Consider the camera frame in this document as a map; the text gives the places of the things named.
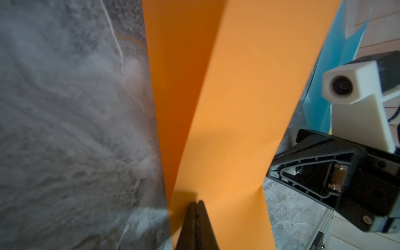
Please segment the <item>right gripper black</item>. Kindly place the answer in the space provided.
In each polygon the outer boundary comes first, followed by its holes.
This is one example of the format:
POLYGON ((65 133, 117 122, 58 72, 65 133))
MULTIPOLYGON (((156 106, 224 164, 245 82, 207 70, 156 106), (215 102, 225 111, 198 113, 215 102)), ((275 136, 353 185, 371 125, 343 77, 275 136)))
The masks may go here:
POLYGON ((276 155, 267 177, 335 210, 363 232, 400 230, 400 156, 314 130, 276 155))

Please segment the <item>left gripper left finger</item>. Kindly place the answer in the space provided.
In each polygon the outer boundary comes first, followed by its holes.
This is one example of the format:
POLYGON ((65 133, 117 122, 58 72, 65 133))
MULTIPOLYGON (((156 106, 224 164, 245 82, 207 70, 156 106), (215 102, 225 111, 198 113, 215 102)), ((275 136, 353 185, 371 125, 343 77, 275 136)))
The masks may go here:
POLYGON ((196 202, 189 204, 175 250, 196 250, 196 202))

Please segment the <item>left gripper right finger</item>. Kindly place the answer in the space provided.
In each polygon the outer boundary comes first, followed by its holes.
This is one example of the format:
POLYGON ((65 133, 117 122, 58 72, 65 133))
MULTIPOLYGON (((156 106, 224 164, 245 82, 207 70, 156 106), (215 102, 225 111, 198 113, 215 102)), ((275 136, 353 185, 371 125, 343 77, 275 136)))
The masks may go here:
POLYGON ((196 249, 219 250, 204 201, 196 205, 196 249))

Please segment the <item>light blue paper sheet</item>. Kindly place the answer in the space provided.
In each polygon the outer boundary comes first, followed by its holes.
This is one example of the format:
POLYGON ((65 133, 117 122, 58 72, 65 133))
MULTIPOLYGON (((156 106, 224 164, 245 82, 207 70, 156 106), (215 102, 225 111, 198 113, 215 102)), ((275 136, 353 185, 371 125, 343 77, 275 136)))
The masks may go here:
POLYGON ((368 21, 351 36, 345 35, 345 1, 341 2, 329 33, 319 54, 316 68, 303 102, 303 111, 310 130, 329 133, 332 128, 332 107, 329 96, 335 96, 332 90, 334 76, 331 70, 343 66, 356 58, 368 21))

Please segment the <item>orange paper sheet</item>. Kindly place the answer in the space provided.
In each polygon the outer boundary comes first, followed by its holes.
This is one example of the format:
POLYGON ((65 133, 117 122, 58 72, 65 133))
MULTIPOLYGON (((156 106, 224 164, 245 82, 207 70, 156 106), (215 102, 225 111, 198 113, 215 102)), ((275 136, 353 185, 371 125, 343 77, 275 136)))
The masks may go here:
POLYGON ((340 1, 143 1, 173 249, 203 201, 221 250, 275 248, 262 184, 340 1))

